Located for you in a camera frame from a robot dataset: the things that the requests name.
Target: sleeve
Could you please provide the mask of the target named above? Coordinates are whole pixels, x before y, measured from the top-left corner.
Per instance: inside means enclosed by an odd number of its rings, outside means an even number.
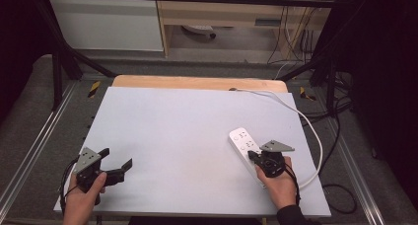
[[[319,225],[319,222],[307,220],[298,205],[290,205],[277,212],[277,221],[280,225]]]

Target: hand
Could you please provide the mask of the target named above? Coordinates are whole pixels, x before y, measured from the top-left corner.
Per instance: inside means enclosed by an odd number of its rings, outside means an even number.
[[[82,225],[89,221],[95,206],[96,197],[99,192],[105,192],[106,173],[101,173],[86,193],[82,192],[77,186],[75,175],[71,175],[70,186],[74,188],[67,195],[67,205],[65,206],[64,225]]]
[[[285,163],[292,168],[291,159],[289,157],[284,158]],[[268,192],[270,193],[271,200],[273,201],[274,205],[276,205],[277,209],[280,210],[283,207],[296,204],[295,183],[293,182],[292,178],[289,176],[287,172],[283,172],[277,178],[267,178],[265,177],[264,172],[261,170],[261,168],[257,165],[255,165],[255,170],[257,171],[258,178],[267,187]]]

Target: white cabinet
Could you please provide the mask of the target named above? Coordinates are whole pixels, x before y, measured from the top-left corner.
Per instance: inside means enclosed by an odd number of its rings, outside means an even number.
[[[74,48],[163,51],[155,1],[50,1]]]

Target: metal bracket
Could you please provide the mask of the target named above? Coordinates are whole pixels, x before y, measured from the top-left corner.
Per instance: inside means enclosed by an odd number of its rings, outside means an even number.
[[[78,174],[96,163],[102,158],[102,156],[88,147],[83,148],[80,154],[80,158],[74,168],[73,174]]]
[[[263,144],[260,149],[272,153],[295,151],[295,148],[292,148],[284,143],[277,142],[276,140],[270,140],[270,142]]]

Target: white board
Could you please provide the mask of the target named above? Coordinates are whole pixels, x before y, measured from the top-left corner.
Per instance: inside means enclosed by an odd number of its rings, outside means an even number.
[[[291,94],[278,94],[295,106]],[[296,149],[300,184],[315,171],[298,115],[276,99],[247,92],[107,89],[84,147],[110,149],[102,169],[130,158],[125,182],[108,187],[95,211],[120,215],[268,216],[277,210],[228,141],[245,128],[258,145]],[[319,179],[301,190],[306,216],[330,216]]]

